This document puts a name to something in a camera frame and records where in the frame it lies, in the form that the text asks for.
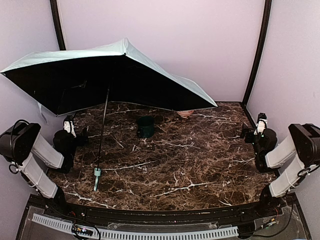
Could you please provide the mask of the dark green mug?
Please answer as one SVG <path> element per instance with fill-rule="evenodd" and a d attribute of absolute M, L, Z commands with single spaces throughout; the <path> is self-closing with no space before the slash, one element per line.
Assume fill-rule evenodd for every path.
<path fill-rule="evenodd" d="M 155 119 L 152 116 L 141 116 L 137 121 L 138 138 L 151 138 L 155 132 Z"/>

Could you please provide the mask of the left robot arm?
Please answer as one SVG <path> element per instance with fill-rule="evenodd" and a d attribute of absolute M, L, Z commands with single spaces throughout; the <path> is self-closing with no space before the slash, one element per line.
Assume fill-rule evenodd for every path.
<path fill-rule="evenodd" d="M 0 154 L 15 168 L 11 173 L 20 173 L 31 188 L 67 212 L 64 191 L 47 176 L 38 162 L 42 161 L 52 171 L 67 174 L 74 166 L 77 147 L 88 141 L 86 128 L 76 135 L 70 126 L 57 131 L 53 144 L 50 144 L 41 134 L 38 123 L 20 119 L 0 135 Z"/>

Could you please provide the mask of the black corner post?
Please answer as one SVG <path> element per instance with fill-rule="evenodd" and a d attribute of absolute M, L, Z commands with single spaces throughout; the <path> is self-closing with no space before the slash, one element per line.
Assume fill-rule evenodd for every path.
<path fill-rule="evenodd" d="M 254 83 L 257 77 L 258 69 L 260 66 L 265 40 L 267 36 L 268 26 L 269 26 L 269 20 L 271 15 L 271 8 L 272 8 L 272 0 L 265 0 L 264 1 L 264 9 L 263 9 L 263 15 L 262 15 L 262 22 L 259 32 L 259 38 L 257 42 L 257 47 L 254 55 L 254 60 L 251 68 L 251 72 L 249 75 L 248 83 L 245 89 L 245 93 L 242 99 L 242 104 L 246 107 L 248 105 Z"/>
<path fill-rule="evenodd" d="M 61 20 L 59 15 L 59 8 L 58 8 L 58 1 L 57 0 L 50 0 L 50 8 L 51 8 L 51 15 L 53 20 L 53 25 L 55 29 L 55 35 L 58 43 L 58 47 L 60 51 L 66 50 L 66 44 L 63 36 L 63 30 L 61 26 Z"/>

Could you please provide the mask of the mint green folding umbrella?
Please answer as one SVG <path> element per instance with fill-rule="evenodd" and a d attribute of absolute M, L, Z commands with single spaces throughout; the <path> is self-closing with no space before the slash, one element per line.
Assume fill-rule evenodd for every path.
<path fill-rule="evenodd" d="M 216 106 L 199 85 L 168 73 L 126 38 L 85 50 L 34 52 L 1 74 L 57 116 L 109 102 L 172 111 Z"/>

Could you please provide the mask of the black corner post right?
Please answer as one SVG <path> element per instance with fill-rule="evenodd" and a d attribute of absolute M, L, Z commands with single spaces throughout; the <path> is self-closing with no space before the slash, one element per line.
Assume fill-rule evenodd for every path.
<path fill-rule="evenodd" d="M 272 8 L 272 0 L 265 0 L 264 1 L 264 9 L 263 9 L 263 15 L 262 15 L 262 22 L 259 32 L 259 38 L 257 42 L 257 47 L 254 55 L 254 60 L 251 68 L 251 72 L 249 75 L 248 83 L 245 89 L 245 93 L 242 99 L 242 104 L 246 107 L 248 105 L 254 83 L 257 77 L 258 69 L 260 66 L 265 40 L 267 36 L 268 26 L 269 26 L 269 20 L 271 15 L 271 8 Z"/>

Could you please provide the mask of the black corner post left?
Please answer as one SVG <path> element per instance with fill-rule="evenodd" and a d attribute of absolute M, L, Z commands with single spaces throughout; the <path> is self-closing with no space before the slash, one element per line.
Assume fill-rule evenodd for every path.
<path fill-rule="evenodd" d="M 58 43 L 58 47 L 60 51 L 66 50 L 66 44 L 63 36 L 63 30 L 61 26 L 61 20 L 59 15 L 59 8 L 58 8 L 58 1 L 57 0 L 50 0 L 50 8 L 51 8 L 51 15 L 53 20 L 53 25 L 55 29 L 55 35 Z"/>

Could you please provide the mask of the black front rail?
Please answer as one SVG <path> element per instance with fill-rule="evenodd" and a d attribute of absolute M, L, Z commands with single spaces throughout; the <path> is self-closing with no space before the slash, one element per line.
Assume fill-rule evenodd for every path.
<path fill-rule="evenodd" d="M 42 197 L 31 194 L 24 208 L 22 218 L 26 219 L 32 210 L 36 210 L 40 214 L 71 220 L 77 224 L 89 224 L 90 226 L 95 225 L 98 227 L 106 227 L 112 223 L 160 226 L 217 223 L 219 226 L 238 225 L 248 227 L 260 218 L 276 216 L 276 219 L 280 220 L 281 217 L 287 218 L 291 216 L 295 220 L 300 217 L 300 204 L 294 193 L 281 199 L 280 206 L 276 208 L 267 208 L 258 202 L 182 211 L 120 210 L 73 203 L 68 206 L 71 212 L 63 214 L 58 207 L 54 205 L 46 206 L 46 202 Z"/>

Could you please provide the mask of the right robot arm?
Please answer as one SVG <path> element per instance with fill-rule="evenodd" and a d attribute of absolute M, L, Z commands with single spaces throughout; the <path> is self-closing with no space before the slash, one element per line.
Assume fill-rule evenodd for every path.
<path fill-rule="evenodd" d="M 289 135 L 278 143 L 274 130 L 261 120 L 256 128 L 243 123 L 240 138 L 253 146 L 255 167 L 260 173 L 282 173 L 265 186 L 260 194 L 256 212 L 263 216 L 280 204 L 280 198 L 297 188 L 320 167 L 320 128 L 314 124 L 292 123 Z"/>

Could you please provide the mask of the red patterned white bowl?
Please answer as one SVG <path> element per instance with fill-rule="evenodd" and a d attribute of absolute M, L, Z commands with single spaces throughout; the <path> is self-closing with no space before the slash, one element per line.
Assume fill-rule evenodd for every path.
<path fill-rule="evenodd" d="M 194 110 L 177 111 L 177 114 L 182 118 L 188 118 L 193 113 L 194 113 Z"/>

